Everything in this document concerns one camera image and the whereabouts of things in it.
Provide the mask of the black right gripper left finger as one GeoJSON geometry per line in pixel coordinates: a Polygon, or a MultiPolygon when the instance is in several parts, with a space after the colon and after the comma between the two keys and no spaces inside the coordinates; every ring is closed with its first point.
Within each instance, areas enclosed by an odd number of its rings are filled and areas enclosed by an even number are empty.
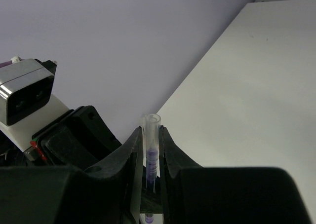
{"type": "Polygon", "coordinates": [[[74,166],[2,167],[3,224],[136,224],[143,173],[142,130],[85,170],[74,166]]]}

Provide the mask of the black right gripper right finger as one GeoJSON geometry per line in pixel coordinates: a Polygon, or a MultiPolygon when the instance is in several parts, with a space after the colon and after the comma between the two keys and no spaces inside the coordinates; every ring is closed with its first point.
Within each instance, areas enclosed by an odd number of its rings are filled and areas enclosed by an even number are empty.
{"type": "Polygon", "coordinates": [[[276,167],[202,167],[159,129],[166,224],[308,224],[292,177],[276,167]]]}

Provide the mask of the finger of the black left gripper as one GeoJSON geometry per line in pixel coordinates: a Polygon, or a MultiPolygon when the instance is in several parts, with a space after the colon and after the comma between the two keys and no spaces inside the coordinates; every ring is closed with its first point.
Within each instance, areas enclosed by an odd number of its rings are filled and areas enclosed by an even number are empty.
{"type": "Polygon", "coordinates": [[[122,145],[94,106],[82,106],[73,111],[71,130],[83,147],[98,160],[122,145]]]}

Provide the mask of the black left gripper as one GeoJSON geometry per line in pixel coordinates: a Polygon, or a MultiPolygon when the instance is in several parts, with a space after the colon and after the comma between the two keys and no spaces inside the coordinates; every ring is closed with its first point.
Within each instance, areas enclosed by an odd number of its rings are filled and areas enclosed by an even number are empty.
{"type": "Polygon", "coordinates": [[[0,132],[0,166],[74,165],[90,167],[98,160],[62,125],[32,136],[30,147],[21,151],[3,132],[0,132]]]}

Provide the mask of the purple gel pen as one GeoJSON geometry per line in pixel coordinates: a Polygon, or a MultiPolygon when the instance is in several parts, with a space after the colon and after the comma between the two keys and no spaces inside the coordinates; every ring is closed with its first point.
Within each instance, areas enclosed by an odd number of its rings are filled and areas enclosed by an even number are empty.
{"type": "Polygon", "coordinates": [[[151,194],[156,192],[156,178],[158,171],[158,151],[148,149],[146,151],[146,189],[151,194]]]}

